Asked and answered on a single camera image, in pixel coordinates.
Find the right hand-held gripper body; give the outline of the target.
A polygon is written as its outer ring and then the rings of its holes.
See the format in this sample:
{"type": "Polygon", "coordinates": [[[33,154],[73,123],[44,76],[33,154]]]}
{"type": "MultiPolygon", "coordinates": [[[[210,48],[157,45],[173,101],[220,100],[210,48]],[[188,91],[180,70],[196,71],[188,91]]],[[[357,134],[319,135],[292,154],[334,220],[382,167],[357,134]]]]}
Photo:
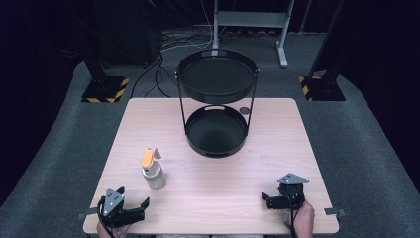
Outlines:
{"type": "Polygon", "coordinates": [[[278,180],[280,208],[297,210],[305,201],[303,186],[309,183],[307,178],[289,173],[278,180]]]}

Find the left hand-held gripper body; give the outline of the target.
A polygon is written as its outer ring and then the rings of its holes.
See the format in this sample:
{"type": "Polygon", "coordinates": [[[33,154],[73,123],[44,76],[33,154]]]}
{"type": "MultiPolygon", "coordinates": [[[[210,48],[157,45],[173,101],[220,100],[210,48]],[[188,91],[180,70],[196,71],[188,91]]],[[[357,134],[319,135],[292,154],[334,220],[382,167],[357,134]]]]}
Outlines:
{"type": "Polygon", "coordinates": [[[125,209],[125,195],[108,188],[98,202],[98,218],[102,225],[118,228],[145,219],[145,209],[141,207],[125,209]]]}

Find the person's right hand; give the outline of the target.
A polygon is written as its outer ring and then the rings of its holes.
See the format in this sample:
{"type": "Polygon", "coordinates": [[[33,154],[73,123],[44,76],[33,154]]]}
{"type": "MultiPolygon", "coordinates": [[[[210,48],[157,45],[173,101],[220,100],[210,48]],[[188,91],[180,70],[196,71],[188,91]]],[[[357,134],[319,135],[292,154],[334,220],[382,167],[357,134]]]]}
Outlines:
{"type": "Polygon", "coordinates": [[[313,238],[315,213],[313,206],[307,200],[298,210],[288,210],[287,214],[292,238],[313,238]]]}

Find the person's left hand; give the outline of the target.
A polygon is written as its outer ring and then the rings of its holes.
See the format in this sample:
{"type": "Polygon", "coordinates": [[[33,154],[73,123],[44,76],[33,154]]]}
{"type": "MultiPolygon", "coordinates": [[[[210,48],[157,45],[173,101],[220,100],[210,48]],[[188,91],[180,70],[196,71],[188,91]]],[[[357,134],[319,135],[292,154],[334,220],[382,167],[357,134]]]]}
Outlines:
{"type": "Polygon", "coordinates": [[[98,223],[96,227],[99,238],[126,238],[130,228],[131,224],[118,228],[110,228],[101,223],[98,223]]]}

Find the clear spray bottle orange top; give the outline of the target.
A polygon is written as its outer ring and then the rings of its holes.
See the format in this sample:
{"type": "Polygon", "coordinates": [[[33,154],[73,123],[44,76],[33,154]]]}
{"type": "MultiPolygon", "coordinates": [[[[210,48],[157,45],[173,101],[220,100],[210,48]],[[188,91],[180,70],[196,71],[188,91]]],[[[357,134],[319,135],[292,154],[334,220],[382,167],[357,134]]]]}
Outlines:
{"type": "Polygon", "coordinates": [[[142,158],[143,177],[151,190],[160,190],[166,185],[163,169],[155,157],[156,152],[157,150],[147,148],[142,158]]]}

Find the black stand with striped base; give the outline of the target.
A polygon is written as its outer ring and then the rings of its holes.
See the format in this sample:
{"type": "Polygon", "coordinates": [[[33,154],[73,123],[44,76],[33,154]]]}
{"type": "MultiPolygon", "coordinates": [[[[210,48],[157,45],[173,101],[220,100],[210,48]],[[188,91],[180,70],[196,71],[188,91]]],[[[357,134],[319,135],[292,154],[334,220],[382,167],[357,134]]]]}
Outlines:
{"type": "Polygon", "coordinates": [[[83,102],[114,103],[118,102],[125,92],[129,79],[124,76],[108,76],[105,74],[94,49],[84,31],[82,21],[77,17],[70,0],[63,0],[68,15],[71,17],[80,54],[91,75],[91,81],[82,94],[83,102]]]}
{"type": "Polygon", "coordinates": [[[333,31],[340,16],[341,9],[345,0],[340,0],[332,22],[328,28],[327,35],[320,47],[320,50],[314,60],[314,63],[306,76],[299,76],[298,80],[302,88],[303,94],[307,101],[345,101],[346,98],[337,84],[337,78],[340,72],[340,53],[333,60],[326,64],[325,73],[317,77],[315,73],[320,71],[322,61],[327,59],[327,47],[330,46],[333,31]]]}

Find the black two-tier round tray rack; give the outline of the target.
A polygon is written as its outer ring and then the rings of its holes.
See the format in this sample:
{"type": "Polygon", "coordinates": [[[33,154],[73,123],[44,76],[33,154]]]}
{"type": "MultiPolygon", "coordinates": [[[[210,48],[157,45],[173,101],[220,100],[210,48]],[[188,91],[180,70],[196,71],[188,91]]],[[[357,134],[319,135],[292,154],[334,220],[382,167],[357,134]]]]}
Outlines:
{"type": "Polygon", "coordinates": [[[191,114],[182,113],[184,134],[196,153],[208,158],[225,158],[242,149],[249,134],[250,114],[232,105],[255,98],[259,68],[242,53],[203,50],[184,58],[175,72],[179,102],[191,99],[202,104],[191,114]]]}

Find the grey table clamp bracket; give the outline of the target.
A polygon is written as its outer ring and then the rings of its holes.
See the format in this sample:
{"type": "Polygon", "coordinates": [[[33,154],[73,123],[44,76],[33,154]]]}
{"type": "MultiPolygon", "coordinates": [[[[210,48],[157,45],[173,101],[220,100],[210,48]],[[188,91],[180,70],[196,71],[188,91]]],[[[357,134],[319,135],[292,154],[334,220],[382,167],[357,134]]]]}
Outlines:
{"type": "Polygon", "coordinates": [[[76,215],[75,215],[75,219],[76,220],[83,220],[88,215],[92,215],[92,214],[96,214],[96,213],[97,213],[97,208],[96,207],[89,207],[82,212],[77,212],[76,215]]]}
{"type": "Polygon", "coordinates": [[[324,212],[326,215],[335,215],[336,217],[343,217],[347,215],[347,212],[345,209],[336,208],[336,207],[325,208],[324,212]]]}

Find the grey metal desk frame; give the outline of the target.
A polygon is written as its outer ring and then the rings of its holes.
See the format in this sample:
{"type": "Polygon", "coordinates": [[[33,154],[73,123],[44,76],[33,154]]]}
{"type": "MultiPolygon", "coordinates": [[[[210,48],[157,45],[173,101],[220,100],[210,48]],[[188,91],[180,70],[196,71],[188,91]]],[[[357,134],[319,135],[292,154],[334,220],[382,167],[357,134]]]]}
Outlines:
{"type": "Polygon", "coordinates": [[[219,34],[221,33],[221,31],[219,30],[220,26],[275,28],[281,30],[280,38],[275,43],[280,67],[288,68],[288,62],[284,50],[284,43],[288,32],[288,27],[291,20],[295,0],[288,0],[287,9],[284,13],[221,11],[219,9],[219,0],[213,0],[213,2],[213,56],[217,55],[216,50],[219,48],[219,34]]]}

